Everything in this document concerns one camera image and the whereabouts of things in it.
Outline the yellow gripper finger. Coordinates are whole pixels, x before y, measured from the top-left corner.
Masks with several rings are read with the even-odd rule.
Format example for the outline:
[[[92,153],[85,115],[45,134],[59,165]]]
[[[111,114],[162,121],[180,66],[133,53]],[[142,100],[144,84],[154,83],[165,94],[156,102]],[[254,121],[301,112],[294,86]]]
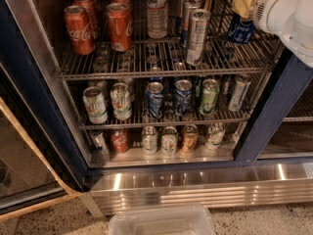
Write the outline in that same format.
[[[233,0],[231,9],[244,19],[250,19],[257,0]]]

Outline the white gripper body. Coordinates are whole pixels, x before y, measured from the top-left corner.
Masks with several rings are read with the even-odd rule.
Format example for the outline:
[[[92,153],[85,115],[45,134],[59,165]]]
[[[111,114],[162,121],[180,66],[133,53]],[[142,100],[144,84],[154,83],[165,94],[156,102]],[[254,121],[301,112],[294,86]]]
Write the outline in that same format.
[[[257,0],[253,23],[264,32],[280,35],[300,0]]]

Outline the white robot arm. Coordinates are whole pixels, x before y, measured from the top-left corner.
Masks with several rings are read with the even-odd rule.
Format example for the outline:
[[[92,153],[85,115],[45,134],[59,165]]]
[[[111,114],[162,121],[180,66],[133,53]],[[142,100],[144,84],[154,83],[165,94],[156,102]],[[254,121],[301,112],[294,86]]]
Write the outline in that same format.
[[[313,0],[233,0],[232,10],[267,33],[277,35],[313,68]]]

